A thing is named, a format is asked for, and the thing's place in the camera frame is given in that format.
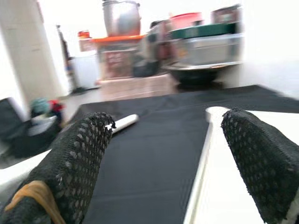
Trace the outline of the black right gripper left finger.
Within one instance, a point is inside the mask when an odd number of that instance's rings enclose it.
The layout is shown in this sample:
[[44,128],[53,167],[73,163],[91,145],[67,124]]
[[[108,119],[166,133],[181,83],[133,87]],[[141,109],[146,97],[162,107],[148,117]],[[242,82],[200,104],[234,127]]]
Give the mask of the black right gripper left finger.
[[3,224],[81,224],[115,121],[95,112],[65,127],[0,211]]

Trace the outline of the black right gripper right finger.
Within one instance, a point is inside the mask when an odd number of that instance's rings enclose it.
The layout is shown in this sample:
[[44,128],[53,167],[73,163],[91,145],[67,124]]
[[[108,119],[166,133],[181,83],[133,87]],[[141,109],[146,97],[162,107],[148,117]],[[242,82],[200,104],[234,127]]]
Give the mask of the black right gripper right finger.
[[231,109],[221,122],[227,144],[264,223],[299,222],[299,146],[254,114]]

